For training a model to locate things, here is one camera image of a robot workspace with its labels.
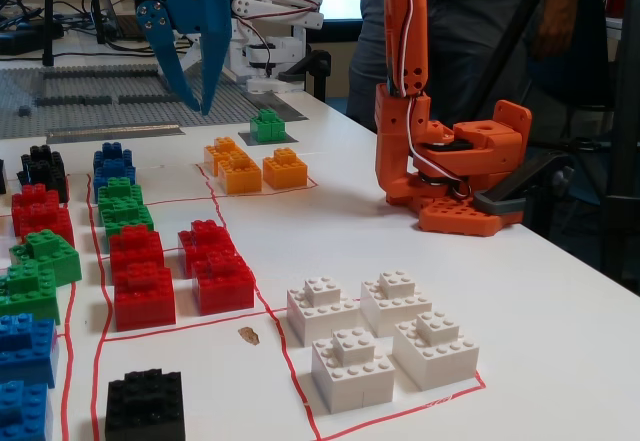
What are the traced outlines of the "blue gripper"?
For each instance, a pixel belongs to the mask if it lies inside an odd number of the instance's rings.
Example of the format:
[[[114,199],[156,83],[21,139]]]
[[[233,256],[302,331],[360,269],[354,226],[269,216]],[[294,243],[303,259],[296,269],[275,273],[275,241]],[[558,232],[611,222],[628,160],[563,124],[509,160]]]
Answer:
[[[135,0],[136,15],[168,86],[190,109],[199,101],[189,86],[174,33],[201,34],[201,113],[211,109],[231,34],[230,0]]]

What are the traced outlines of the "person's bare hand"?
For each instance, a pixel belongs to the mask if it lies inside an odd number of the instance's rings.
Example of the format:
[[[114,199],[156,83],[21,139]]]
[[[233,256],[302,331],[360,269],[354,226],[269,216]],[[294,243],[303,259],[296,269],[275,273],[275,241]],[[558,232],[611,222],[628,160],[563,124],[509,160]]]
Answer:
[[[531,45],[532,57],[541,60],[564,53],[571,44],[575,21],[575,8],[546,6]]]

